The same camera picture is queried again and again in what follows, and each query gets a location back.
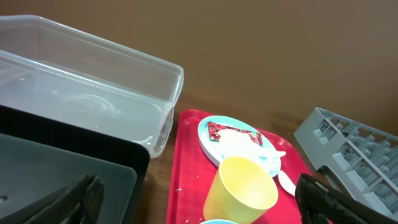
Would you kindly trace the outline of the red candy wrapper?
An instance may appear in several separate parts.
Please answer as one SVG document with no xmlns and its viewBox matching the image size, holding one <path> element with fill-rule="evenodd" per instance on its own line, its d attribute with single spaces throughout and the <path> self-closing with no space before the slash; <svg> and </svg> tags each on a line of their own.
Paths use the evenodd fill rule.
<svg viewBox="0 0 398 224">
<path fill-rule="evenodd" d="M 253 141 L 254 143 L 262 146 L 263 145 L 263 141 L 262 141 L 262 134 L 259 132 L 255 132 L 255 131 L 248 131 L 245 129 L 239 129 L 239 128 L 234 128 L 231 126 L 225 126 L 222 124 L 218 124 L 218 123 L 214 123 L 212 121 L 208 122 L 208 132 L 209 132 L 209 139 L 211 141 L 219 141 L 221 134 L 220 131 L 224 130 L 224 129 L 230 129 L 230 130 L 234 130 L 237 131 L 239 133 L 245 133 L 248 134 L 251 138 L 251 141 Z"/>
</svg>

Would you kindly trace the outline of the light blue bowl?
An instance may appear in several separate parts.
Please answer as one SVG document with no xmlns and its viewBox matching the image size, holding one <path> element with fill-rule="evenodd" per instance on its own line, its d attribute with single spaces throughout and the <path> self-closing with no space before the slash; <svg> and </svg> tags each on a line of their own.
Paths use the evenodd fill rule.
<svg viewBox="0 0 398 224">
<path fill-rule="evenodd" d="M 201 222 L 200 224 L 237 224 L 236 222 L 224 219 L 213 219 Z"/>
</svg>

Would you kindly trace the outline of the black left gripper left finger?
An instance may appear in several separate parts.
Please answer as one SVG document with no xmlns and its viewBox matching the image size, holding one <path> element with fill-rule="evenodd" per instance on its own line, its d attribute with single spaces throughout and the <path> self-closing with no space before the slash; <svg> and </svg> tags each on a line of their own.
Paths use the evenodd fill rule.
<svg viewBox="0 0 398 224">
<path fill-rule="evenodd" d="M 104 200 L 104 183 L 83 175 L 69 185 L 1 218 L 1 224 L 96 224 Z"/>
</svg>

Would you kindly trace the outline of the white napkin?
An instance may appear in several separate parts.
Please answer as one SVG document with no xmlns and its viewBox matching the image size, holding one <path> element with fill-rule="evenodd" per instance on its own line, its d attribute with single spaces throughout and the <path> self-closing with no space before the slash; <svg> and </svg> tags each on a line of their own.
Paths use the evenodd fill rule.
<svg viewBox="0 0 398 224">
<path fill-rule="evenodd" d="M 219 143 L 223 159 L 239 156 L 262 165 L 262 158 L 265 159 L 266 164 L 272 164 L 275 158 L 286 155 L 285 151 L 273 151 L 261 147 L 253 142 L 247 133 L 222 129 L 218 134 L 220 135 Z"/>
</svg>

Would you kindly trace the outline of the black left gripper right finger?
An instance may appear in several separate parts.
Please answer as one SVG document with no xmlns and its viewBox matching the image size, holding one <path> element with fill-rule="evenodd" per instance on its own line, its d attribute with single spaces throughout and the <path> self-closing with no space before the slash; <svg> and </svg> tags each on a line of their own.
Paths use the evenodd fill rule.
<svg viewBox="0 0 398 224">
<path fill-rule="evenodd" d="M 308 174 L 298 178 L 295 199 L 303 224 L 397 224 Z"/>
</svg>

